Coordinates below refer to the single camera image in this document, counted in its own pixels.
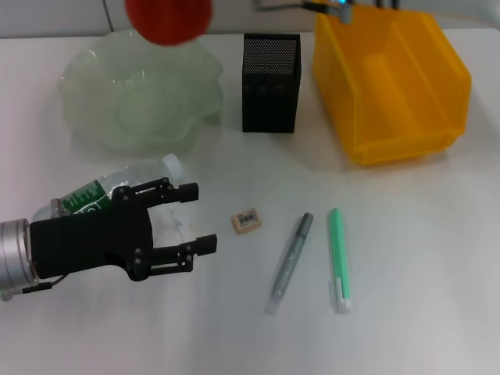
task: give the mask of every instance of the green bottle label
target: green bottle label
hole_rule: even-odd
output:
[[[111,203],[111,200],[101,184],[95,180],[62,197],[61,202],[64,208],[73,215],[104,209]]]

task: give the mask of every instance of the plastic water bottle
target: plastic water bottle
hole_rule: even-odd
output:
[[[61,198],[66,214],[86,213],[103,209],[111,202],[113,190],[119,186],[137,186],[149,181],[168,177],[170,182],[179,183],[184,176],[182,165],[174,154],[161,158],[158,162],[126,166],[110,174],[99,177]],[[50,219],[50,203],[39,209],[32,221]]]

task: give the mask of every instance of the white wall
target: white wall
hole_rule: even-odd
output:
[[[123,0],[0,0],[0,38],[107,34],[110,27],[104,1],[112,27],[115,30],[129,28]],[[314,28],[315,17],[311,12],[262,13],[252,10],[252,0],[213,1],[212,33],[308,31]],[[273,5],[293,1],[299,0],[262,0]],[[444,28],[479,26],[462,20],[438,20]]]

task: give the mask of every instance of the red ball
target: red ball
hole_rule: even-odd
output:
[[[157,45],[179,45],[204,34],[212,19],[212,0],[126,0],[137,32]]]

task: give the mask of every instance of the silver cylinder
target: silver cylinder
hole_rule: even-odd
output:
[[[38,277],[31,263],[27,220],[0,223],[0,292],[15,294],[35,285],[38,285]]]

